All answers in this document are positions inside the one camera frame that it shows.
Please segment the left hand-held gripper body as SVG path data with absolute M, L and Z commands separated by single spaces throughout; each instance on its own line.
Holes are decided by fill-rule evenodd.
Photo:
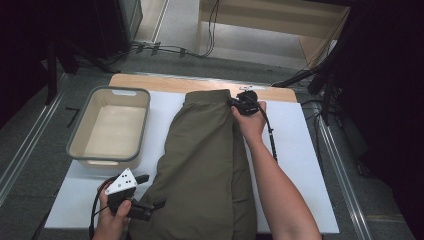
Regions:
M 131 208 L 127 214 L 128 218 L 149 221 L 154 209 L 152 205 L 139 203 L 134 198 L 137 186 L 136 177 L 132 171 L 125 169 L 105 190 L 108 196 L 107 206 L 113 215 L 116 214 L 118 207 L 124 200 L 131 202 Z

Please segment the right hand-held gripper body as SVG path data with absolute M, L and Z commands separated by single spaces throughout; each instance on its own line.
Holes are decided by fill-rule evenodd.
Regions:
M 243 116 L 251 116 L 259 111 L 258 97 L 253 90 L 246 90 L 236 95 L 238 106 L 235 107 Z

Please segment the beige plastic basket grey rim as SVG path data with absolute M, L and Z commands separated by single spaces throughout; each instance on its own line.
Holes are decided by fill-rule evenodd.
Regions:
M 69 139 L 68 155 L 86 167 L 136 168 L 150 100 L 145 89 L 93 89 Z

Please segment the olive green pants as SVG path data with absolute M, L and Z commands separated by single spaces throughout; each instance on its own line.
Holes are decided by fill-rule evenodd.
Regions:
M 131 240 L 255 240 L 250 167 L 229 99 L 226 89 L 185 96 L 141 198 L 166 204 L 148 221 L 130 221 Z

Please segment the person's right hand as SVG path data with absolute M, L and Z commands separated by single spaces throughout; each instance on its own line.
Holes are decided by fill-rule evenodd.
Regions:
M 231 111 L 237 120 L 241 133 L 249 146 L 263 143 L 262 134 L 265 126 L 265 119 L 260 112 L 251 116 L 241 115 L 235 106 Z

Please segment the person's left hand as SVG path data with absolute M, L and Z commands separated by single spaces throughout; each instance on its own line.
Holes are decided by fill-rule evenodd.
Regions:
M 108 196 L 105 193 L 106 188 L 111 184 L 110 181 L 105 182 L 100 187 L 100 213 L 98 215 L 97 227 L 94 231 L 92 240 L 120 240 L 124 228 L 128 225 L 129 219 L 127 214 L 131 208 L 131 202 L 124 200 L 115 215 L 113 215 L 107 206 Z

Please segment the black metal stand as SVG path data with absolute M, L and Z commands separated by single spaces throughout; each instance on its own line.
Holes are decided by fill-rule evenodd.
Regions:
M 288 80 L 272 83 L 272 87 L 286 88 L 294 83 L 300 82 L 303 79 L 313 76 L 313 80 L 308 85 L 309 94 L 317 95 L 321 90 L 324 90 L 322 98 L 321 117 L 326 126 L 329 125 L 329 107 L 330 96 L 335 86 L 335 70 L 336 60 L 339 55 L 339 50 L 333 50 L 321 63 L 310 70 L 301 70 L 298 74 Z
M 92 54 L 85 51 L 80 46 L 76 45 L 67 39 L 52 40 L 46 50 L 47 61 L 47 98 L 46 105 L 50 105 L 58 95 L 58 80 L 57 80 L 57 63 L 62 65 L 66 73 L 75 74 L 79 66 L 76 63 L 74 54 L 82 56 L 94 66 L 107 73 L 120 73 L 120 70 L 112 69 L 105 63 L 95 58 Z

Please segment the white table cover board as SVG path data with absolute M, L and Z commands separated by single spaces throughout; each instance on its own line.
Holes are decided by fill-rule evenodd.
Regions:
M 136 176 L 156 174 L 158 159 L 164 153 L 164 143 L 170 123 L 185 100 L 182 93 L 150 93 L 151 104 L 139 156 L 141 163 L 133 170 Z M 302 194 L 323 234 L 339 231 L 335 214 L 313 148 L 306 121 L 298 103 L 267 102 L 275 140 L 278 164 Z M 122 170 L 85 167 L 74 161 L 65 176 L 50 211 L 48 229 L 86 230 L 90 225 L 96 189 L 101 183 Z

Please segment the light wooden desk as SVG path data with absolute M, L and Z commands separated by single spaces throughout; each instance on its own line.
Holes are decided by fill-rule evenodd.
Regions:
M 307 0 L 200 0 L 197 49 L 206 48 L 206 23 L 215 2 L 221 26 L 296 35 L 306 67 L 318 66 L 340 40 L 350 7 Z

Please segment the power strip with plugs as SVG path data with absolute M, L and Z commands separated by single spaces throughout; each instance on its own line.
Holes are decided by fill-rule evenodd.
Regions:
M 160 42 L 137 42 L 134 44 L 134 46 L 136 53 L 141 53 L 144 50 L 150 50 L 152 56 L 155 56 L 160 51 L 163 51 L 178 54 L 180 58 L 183 58 L 188 53 L 188 50 L 185 48 L 178 46 L 165 46 Z

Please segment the black cabinet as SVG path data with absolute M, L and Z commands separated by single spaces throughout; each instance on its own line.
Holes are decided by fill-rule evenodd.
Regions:
M 128 51 L 143 19 L 141 0 L 93 0 L 100 30 L 96 55 Z

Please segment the dark curtain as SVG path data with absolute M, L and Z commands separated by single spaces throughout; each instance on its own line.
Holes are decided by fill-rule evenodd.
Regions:
M 339 56 L 339 102 L 367 145 L 359 159 L 424 240 L 424 0 L 355 0 Z

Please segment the aluminium floor rail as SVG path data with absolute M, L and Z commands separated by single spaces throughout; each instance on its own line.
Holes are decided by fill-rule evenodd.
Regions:
M 319 126 L 319 133 L 323 139 L 329 155 L 329 159 L 333 165 L 334 172 L 352 222 L 352 226 L 357 235 L 357 239 L 373 240 L 359 200 L 351 184 L 342 157 L 338 151 L 336 142 L 334 141 L 331 129 L 324 122 L 323 111 L 318 107 L 317 104 L 314 104 L 314 107 L 316 107 L 315 112 Z
M 53 117 L 70 83 L 70 76 L 62 74 L 58 82 L 58 93 L 49 105 L 44 105 L 38 114 L 34 125 L 29 130 L 23 142 L 19 145 L 5 172 L 0 175 L 0 207 L 4 204 L 8 194 L 15 184 L 18 176 L 28 161 L 34 147 L 38 143 L 44 130 Z

